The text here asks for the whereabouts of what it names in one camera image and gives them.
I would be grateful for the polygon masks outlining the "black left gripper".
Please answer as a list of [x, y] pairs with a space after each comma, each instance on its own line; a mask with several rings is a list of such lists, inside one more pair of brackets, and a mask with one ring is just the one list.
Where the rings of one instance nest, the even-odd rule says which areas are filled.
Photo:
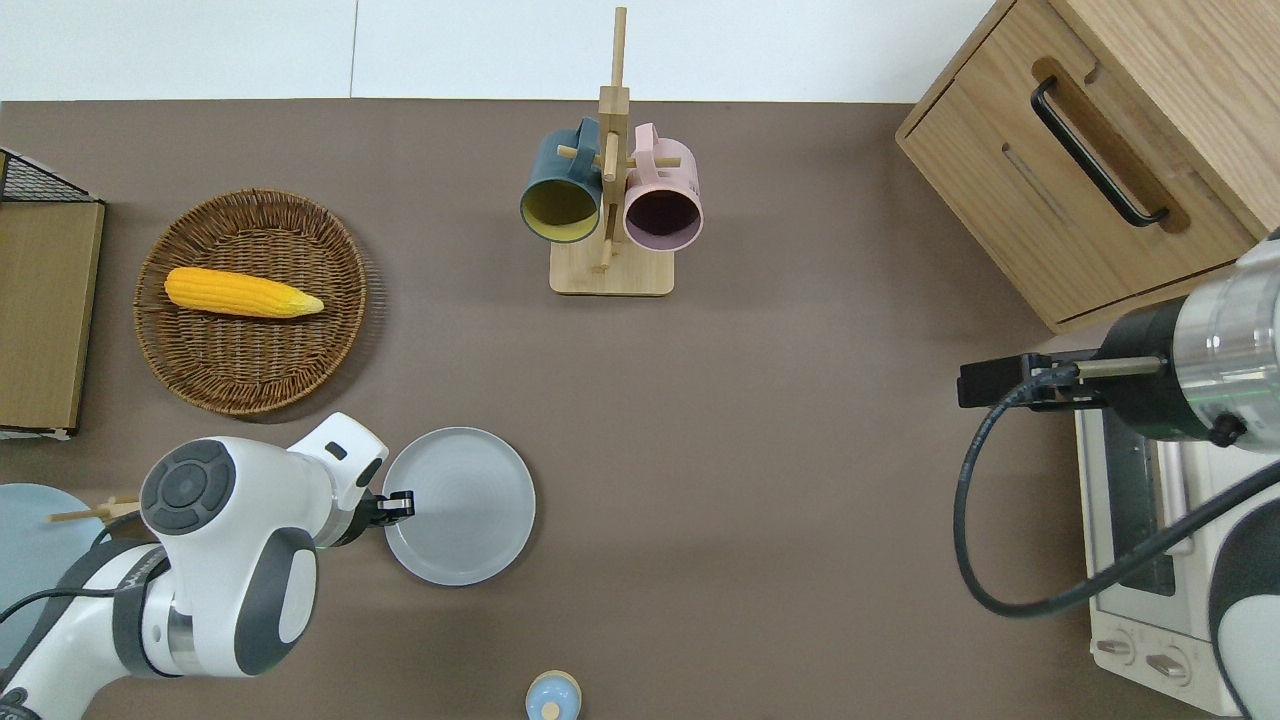
[[[379, 509], [381, 501], [385, 506], [383, 511]], [[378, 527], [381, 516], [384, 516], [385, 521], [403, 521], [413, 515], [413, 492], [411, 489], [390, 492], [385, 497], [365, 489], [351, 514], [349, 524], [346, 529], [346, 543], [355, 542], [370, 527]]]

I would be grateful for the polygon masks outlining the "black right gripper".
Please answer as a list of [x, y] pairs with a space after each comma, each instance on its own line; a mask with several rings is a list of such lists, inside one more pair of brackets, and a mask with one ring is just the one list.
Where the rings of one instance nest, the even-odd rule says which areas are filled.
[[1065, 375], [1061, 366], [1074, 361], [1053, 357], [1006, 356], [964, 364], [957, 378], [957, 405], [965, 409], [993, 407], [1010, 393], [1019, 395], [1029, 375], [1039, 384], [1030, 391], [1034, 413], [1065, 413], [1101, 409], [1101, 396], [1078, 375]]

